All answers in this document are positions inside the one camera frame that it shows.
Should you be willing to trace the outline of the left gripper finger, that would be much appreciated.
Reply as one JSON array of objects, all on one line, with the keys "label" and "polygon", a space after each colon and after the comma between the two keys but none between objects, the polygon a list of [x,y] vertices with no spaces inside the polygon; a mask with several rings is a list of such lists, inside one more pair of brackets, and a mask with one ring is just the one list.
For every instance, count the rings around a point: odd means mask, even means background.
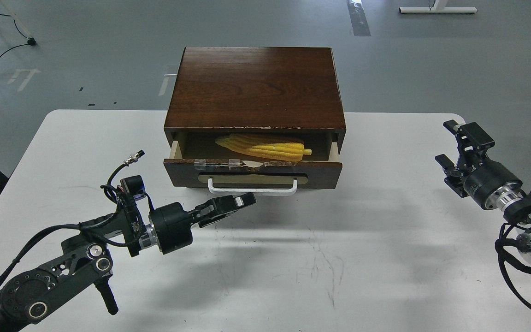
[{"label": "left gripper finger", "polygon": [[216,197],[196,206],[196,220],[219,220],[236,212],[234,197]]},{"label": "left gripper finger", "polygon": [[198,226],[206,227],[234,214],[240,209],[255,204],[253,193],[245,193],[240,196],[223,196],[211,198],[198,206]]}]

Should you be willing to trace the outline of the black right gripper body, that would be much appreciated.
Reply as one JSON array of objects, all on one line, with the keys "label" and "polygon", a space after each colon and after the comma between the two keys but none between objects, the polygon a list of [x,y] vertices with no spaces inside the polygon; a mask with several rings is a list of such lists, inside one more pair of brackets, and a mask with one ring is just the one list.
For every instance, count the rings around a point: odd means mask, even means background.
[{"label": "black right gripper body", "polygon": [[504,211],[523,198],[522,181],[503,164],[468,155],[463,166],[463,197],[471,197],[483,210]]}]

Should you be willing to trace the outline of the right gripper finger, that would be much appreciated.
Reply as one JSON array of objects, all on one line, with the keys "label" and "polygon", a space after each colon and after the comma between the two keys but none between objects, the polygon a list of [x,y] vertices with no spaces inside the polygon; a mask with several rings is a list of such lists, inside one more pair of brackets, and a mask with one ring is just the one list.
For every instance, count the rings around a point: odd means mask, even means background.
[{"label": "right gripper finger", "polygon": [[461,198],[468,197],[468,192],[464,189],[464,183],[471,173],[466,156],[461,154],[454,164],[445,154],[435,156],[436,162],[440,164],[444,174],[444,182]]},{"label": "right gripper finger", "polygon": [[458,170],[475,170],[489,159],[487,151],[495,146],[495,141],[479,124],[459,124],[455,120],[448,120],[443,126],[456,138]]}]

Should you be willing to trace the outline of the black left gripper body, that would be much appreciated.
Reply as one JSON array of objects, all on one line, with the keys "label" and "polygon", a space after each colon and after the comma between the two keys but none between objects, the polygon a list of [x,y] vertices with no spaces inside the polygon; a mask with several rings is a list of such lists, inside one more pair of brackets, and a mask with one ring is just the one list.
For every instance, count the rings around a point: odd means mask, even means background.
[{"label": "black left gripper body", "polygon": [[191,227],[194,219],[179,202],[152,210],[150,223],[154,228],[159,250],[163,255],[189,246],[193,242]]}]

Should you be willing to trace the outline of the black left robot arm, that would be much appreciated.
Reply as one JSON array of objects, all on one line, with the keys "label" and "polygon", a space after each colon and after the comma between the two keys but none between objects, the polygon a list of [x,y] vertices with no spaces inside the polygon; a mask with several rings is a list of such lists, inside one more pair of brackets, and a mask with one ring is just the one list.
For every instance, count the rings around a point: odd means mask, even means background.
[{"label": "black left robot arm", "polygon": [[[91,285],[101,294],[111,315],[118,306],[109,286],[113,261],[110,246],[127,248],[132,257],[157,246],[164,255],[193,242],[192,227],[205,227],[255,204],[253,193],[211,198],[185,211],[179,202],[154,208],[141,176],[114,177],[137,162],[142,150],[131,154],[101,186],[116,210],[78,224],[53,225],[33,236],[0,275],[0,332],[18,332],[37,324]],[[29,271],[9,277],[14,267],[38,242],[53,231],[78,231],[61,242],[63,254]]]}]

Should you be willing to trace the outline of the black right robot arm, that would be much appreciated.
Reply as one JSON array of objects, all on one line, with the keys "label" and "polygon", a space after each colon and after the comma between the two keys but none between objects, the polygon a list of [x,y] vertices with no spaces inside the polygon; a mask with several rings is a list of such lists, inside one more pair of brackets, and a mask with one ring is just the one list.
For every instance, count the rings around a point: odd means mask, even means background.
[{"label": "black right robot arm", "polygon": [[471,197],[483,210],[499,209],[504,224],[495,241],[499,269],[508,288],[531,310],[513,285],[507,265],[531,275],[531,191],[522,190],[522,181],[503,164],[488,157],[495,141],[475,122],[444,122],[457,141],[459,159],[453,163],[446,155],[436,156],[445,183],[458,196]]}]

